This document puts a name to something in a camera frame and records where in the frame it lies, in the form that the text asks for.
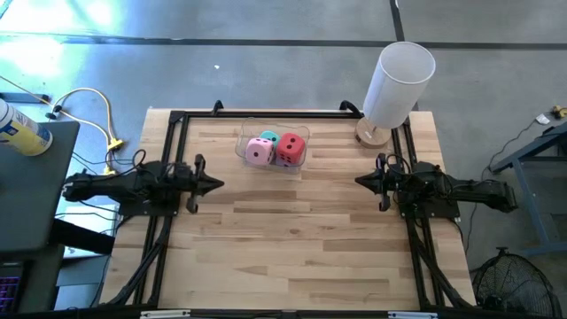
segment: electric fan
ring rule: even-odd
[[[561,318],[553,287],[526,258],[498,248],[472,282],[477,304],[483,309]]]

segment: keyboard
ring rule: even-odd
[[[24,262],[0,262],[0,317],[13,314],[23,290]]]

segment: concrete floor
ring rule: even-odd
[[[567,3],[560,0],[399,0],[399,6],[409,41],[567,43],[563,19]],[[395,39],[387,0],[15,1],[0,19],[0,31],[217,39]],[[102,90],[113,105],[116,135],[128,141],[123,157],[135,151],[148,107],[210,108],[217,99],[228,108],[335,109],[343,99],[361,107],[381,51],[0,40],[1,74],[33,91],[57,97],[81,86]],[[556,104],[567,105],[564,51],[431,52],[438,68],[419,105],[434,112],[451,175],[478,179],[492,154],[536,115]],[[15,91],[0,82],[0,91],[6,90]],[[92,94],[70,97],[66,107],[73,114],[105,123],[103,104]],[[20,108],[38,120],[47,112],[36,105]],[[502,157],[545,128],[533,126]],[[100,133],[82,126],[75,151],[90,160],[102,160],[102,141]],[[100,146],[88,148],[87,144]],[[70,172],[81,168],[74,162]],[[516,184],[510,172],[497,178]],[[471,205],[461,209],[466,235]],[[522,207],[501,214],[479,206],[470,242],[468,261],[475,268],[496,254],[496,246],[519,253],[537,244],[537,238]],[[567,275],[562,269],[567,266],[567,254],[531,260],[548,275],[566,308]],[[61,297],[58,307],[90,303],[105,259],[89,263],[94,266],[89,266],[88,275],[78,276],[75,271],[63,282],[88,284],[84,287],[91,293],[83,303]],[[76,297],[76,287],[68,287],[60,291],[61,296]]]

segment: wooden tabletop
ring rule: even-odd
[[[140,141],[146,161],[161,157],[170,111],[147,113]],[[392,143],[382,150],[360,147],[354,139],[357,120],[263,119],[311,131],[300,174],[287,175],[244,166],[235,154],[243,120],[190,120],[184,159],[192,163],[202,153],[206,173],[225,185],[199,201],[198,214],[189,214],[182,200],[159,306],[418,309],[405,222],[393,202],[392,209],[379,212],[379,197],[354,182],[374,170],[379,152],[393,152]],[[410,120],[418,159],[443,167],[432,114],[413,112]],[[101,301],[114,297],[139,264],[147,221],[135,217],[120,228]],[[433,219],[431,229],[439,266],[474,302],[457,228]],[[429,272],[424,277],[433,300]]]

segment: transparent bowl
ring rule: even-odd
[[[253,138],[258,138],[262,132],[270,130],[279,136],[282,136],[285,133],[293,133],[305,140],[305,150],[303,150],[303,154],[301,154],[301,159],[297,164],[285,164],[286,166],[278,166],[276,165],[276,156],[268,165],[255,165],[249,163],[246,160],[245,152],[246,146],[248,142]],[[235,147],[236,154],[241,157],[245,164],[250,167],[257,167],[262,169],[267,169],[271,171],[287,173],[287,174],[298,174],[301,171],[301,166],[303,162],[305,162],[305,157],[307,154],[307,145],[309,142],[309,128],[304,126],[299,127],[289,127],[284,125],[279,125],[276,123],[258,121],[254,118],[249,118],[242,123],[242,128],[240,129],[240,134],[238,135],[237,145]]]

